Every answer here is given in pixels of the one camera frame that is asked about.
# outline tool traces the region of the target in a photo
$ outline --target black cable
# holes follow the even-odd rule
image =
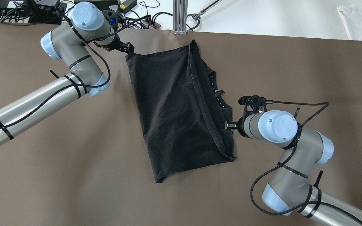
[[[125,24],[130,24],[130,23],[132,24],[133,20],[125,20]],[[140,21],[137,21],[137,24],[135,24],[133,27],[136,27],[138,29],[145,28],[145,26]]]
[[[152,17],[152,21],[153,21],[153,25],[155,26],[156,25],[156,19],[159,15],[161,14],[166,14],[166,15],[169,15],[169,16],[173,16],[171,13],[167,13],[167,12],[159,12],[159,13],[156,13],[155,15],[153,15]],[[187,24],[187,27],[191,30],[191,31],[194,31],[195,28],[197,28],[200,24],[200,20],[198,21],[198,24],[195,26],[195,27],[190,27],[188,24]]]
[[[140,18],[139,15],[138,15],[135,11],[133,11],[133,10],[129,10],[128,12],[124,13],[124,16],[125,16],[127,13],[129,13],[129,12],[134,13],[134,14],[138,17],[138,19]]]
[[[73,2],[73,1],[69,1],[69,0],[62,0],[61,2],[68,2],[68,3],[72,3],[72,4],[74,4],[74,2]]]
[[[157,6],[147,6],[145,1],[142,1],[142,2],[140,2],[139,4],[140,4],[141,6],[143,6],[143,7],[146,7],[146,10],[147,10],[147,8],[158,8],[158,7],[160,6],[160,2],[159,2],[158,0],[155,0],[155,1],[158,3]]]
[[[125,19],[125,22],[132,23],[135,20],[138,20],[138,19],[129,18],[129,19]],[[137,21],[137,23],[141,26],[141,28],[145,28],[145,25],[141,21]]]
[[[159,12],[159,13],[156,13],[156,14],[153,15],[153,17],[152,17],[153,25],[156,24],[156,19],[157,19],[157,17],[158,17],[159,15],[161,15],[161,14],[166,14],[166,15],[173,16],[171,13],[167,13],[167,12]]]
[[[25,3],[25,2],[23,2],[22,4],[16,6],[16,7],[13,8],[13,9],[9,10],[9,11],[6,13],[6,15],[5,15],[3,18],[0,19],[0,21],[6,20],[8,16],[10,16],[13,12],[15,12],[15,11],[16,11],[19,7],[21,7],[24,3]]]
[[[301,128],[305,126],[310,120],[312,120],[315,116],[317,116],[321,111],[329,106],[329,102],[322,102],[316,104],[309,104],[309,103],[299,103],[299,102],[285,102],[285,101],[277,101],[277,100],[266,100],[267,104],[287,104],[287,105],[306,105],[306,106],[320,106],[323,105],[321,109],[319,109],[315,114],[309,117],[303,124],[301,124]]]
[[[189,26],[188,26],[188,27],[189,27],[189,29],[190,29],[190,30],[194,31],[194,29],[195,29],[195,28],[197,28],[200,24],[201,24],[201,20],[197,20],[197,22],[196,22],[196,25],[195,25],[195,26],[193,26],[192,28],[191,28],[191,27],[189,27]]]
[[[72,7],[70,7],[67,11],[66,11],[66,15],[69,13],[69,11],[71,11],[73,8],[74,8],[75,6],[72,6]],[[10,16],[10,12],[8,12],[5,16],[4,16],[4,18],[1,18],[0,19],[0,23],[3,23],[3,24],[7,24],[7,25],[11,25],[11,26],[32,26],[32,25],[36,25],[36,24],[45,24],[45,23],[48,23],[48,22],[63,22],[63,21],[65,21],[65,20],[45,20],[45,21],[43,21],[43,22],[29,22],[28,24],[10,24],[10,23],[6,23],[6,22],[4,22],[4,20],[7,20],[7,19],[9,19],[9,20],[11,20],[11,19],[15,19],[15,20],[24,20],[24,19],[27,19],[28,17],[31,17],[32,15],[31,14],[28,14],[28,15],[23,15],[23,16],[18,16],[18,17],[10,17],[10,18],[8,18],[8,16]],[[49,18],[49,19],[57,19],[57,18],[60,18],[61,16],[58,16],[58,17],[45,17],[45,18]]]

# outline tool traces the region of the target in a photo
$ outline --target metal frame post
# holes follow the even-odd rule
[[[173,0],[173,34],[187,34],[188,0]]]

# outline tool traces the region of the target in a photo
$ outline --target black bracket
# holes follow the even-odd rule
[[[9,137],[9,139],[13,140],[12,134],[9,132],[9,130],[6,128],[6,126],[4,126],[4,124],[2,124],[1,121],[0,121],[0,127],[1,127],[1,130],[3,130],[4,133]]]
[[[96,41],[94,41],[93,43],[97,47],[103,48],[103,49],[105,49],[107,51],[118,50],[120,52],[127,53],[128,55],[133,54],[134,51],[135,51],[135,47],[130,42],[122,42],[122,41],[120,41],[119,43],[116,43],[116,45],[110,45],[109,44],[109,45],[106,45],[106,46],[99,45],[98,43],[96,43]]]
[[[194,13],[192,14],[192,18],[195,20],[195,21],[198,21],[201,19],[201,14],[200,13]]]
[[[241,117],[238,121],[226,121],[226,130],[238,131],[241,136],[250,138],[244,131],[244,122],[251,114],[267,111],[266,98],[258,95],[242,96],[238,100],[238,104],[244,105],[243,117]]]

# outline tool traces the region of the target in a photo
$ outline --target white table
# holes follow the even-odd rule
[[[173,12],[171,0],[159,1],[161,6],[148,8],[149,14]],[[188,1],[188,14],[198,13],[213,1]],[[157,5],[155,0],[145,2]],[[223,0],[201,17],[196,31],[347,40],[336,6],[351,4],[362,7],[362,0]],[[140,5],[134,11],[146,15],[145,7]],[[168,15],[158,16],[156,22],[163,29],[173,28]]]

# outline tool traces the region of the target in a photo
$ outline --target light blue joint cap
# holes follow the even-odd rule
[[[99,86],[103,83],[105,83],[105,81],[107,81],[107,77],[105,76],[105,74],[103,73],[99,79],[99,81],[95,84],[95,86]],[[98,88],[92,88],[89,91],[89,95],[90,96],[96,96],[97,94],[101,93],[102,91],[104,91],[105,89],[107,89],[110,86],[110,82],[108,82],[107,84],[105,84],[102,87],[98,87]]]
[[[263,202],[276,212],[283,212],[290,209],[289,206],[279,197],[279,195],[273,190],[273,188],[266,183],[266,188],[262,195]],[[285,213],[285,216],[289,216],[291,212]]]
[[[53,41],[51,39],[51,32],[47,33],[45,36],[43,36],[40,40],[41,47],[43,47],[43,50],[54,60],[60,60],[61,58],[58,56],[57,52],[54,49]]]
[[[72,20],[82,30],[97,30],[103,25],[105,18],[92,3],[80,2],[74,7]]]
[[[261,135],[273,143],[284,143],[293,139],[298,127],[293,115],[284,110],[267,111],[258,121]]]
[[[315,164],[323,165],[323,164],[327,163],[328,160],[333,156],[335,146],[333,145],[333,142],[329,138],[325,137],[318,131],[316,131],[316,132],[319,133],[319,135],[321,135],[322,143],[323,143],[323,151],[322,151],[321,158]]]

